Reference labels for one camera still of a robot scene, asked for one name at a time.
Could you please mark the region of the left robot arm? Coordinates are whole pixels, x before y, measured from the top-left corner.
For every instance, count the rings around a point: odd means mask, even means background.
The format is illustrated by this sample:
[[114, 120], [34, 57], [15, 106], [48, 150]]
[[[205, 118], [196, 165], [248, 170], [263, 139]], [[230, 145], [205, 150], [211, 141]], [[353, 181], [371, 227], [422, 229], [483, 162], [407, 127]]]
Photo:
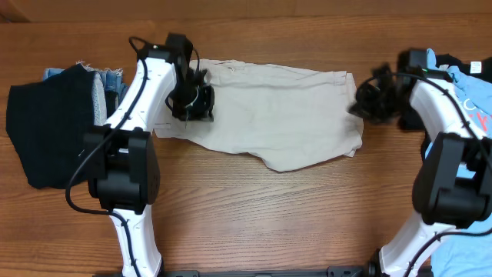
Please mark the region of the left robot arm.
[[85, 159], [77, 168], [88, 190], [112, 220], [123, 258], [122, 276], [161, 276], [164, 262], [155, 242], [152, 206], [160, 169], [152, 131], [162, 111], [179, 122], [213, 122], [214, 89], [206, 70], [191, 68], [198, 55], [182, 34], [163, 45], [141, 41], [137, 68], [123, 102], [101, 126], [84, 136]]

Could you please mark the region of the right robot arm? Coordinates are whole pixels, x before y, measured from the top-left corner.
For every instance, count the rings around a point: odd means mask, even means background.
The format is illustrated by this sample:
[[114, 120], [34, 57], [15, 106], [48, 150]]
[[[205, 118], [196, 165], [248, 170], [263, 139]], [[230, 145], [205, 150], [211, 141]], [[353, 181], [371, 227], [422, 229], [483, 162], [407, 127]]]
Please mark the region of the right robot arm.
[[346, 268], [345, 275], [431, 276], [426, 260], [450, 237], [469, 237], [467, 228], [491, 214], [491, 139], [460, 106], [449, 74], [433, 69], [423, 49], [401, 52], [395, 71], [376, 68], [348, 111], [373, 123], [412, 111], [431, 146], [414, 180], [411, 217], [366, 266]]

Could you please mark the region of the beige khaki shorts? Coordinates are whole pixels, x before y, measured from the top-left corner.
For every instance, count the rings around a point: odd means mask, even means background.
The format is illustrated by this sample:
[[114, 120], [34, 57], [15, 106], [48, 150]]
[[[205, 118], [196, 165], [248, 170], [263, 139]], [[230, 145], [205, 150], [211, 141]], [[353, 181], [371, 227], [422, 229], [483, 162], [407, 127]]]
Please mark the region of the beige khaki shorts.
[[347, 111], [356, 91], [349, 72], [209, 59], [191, 66], [208, 70], [214, 120], [181, 122], [163, 108], [155, 125], [159, 138], [249, 153], [277, 172], [351, 157], [362, 146], [364, 123]]

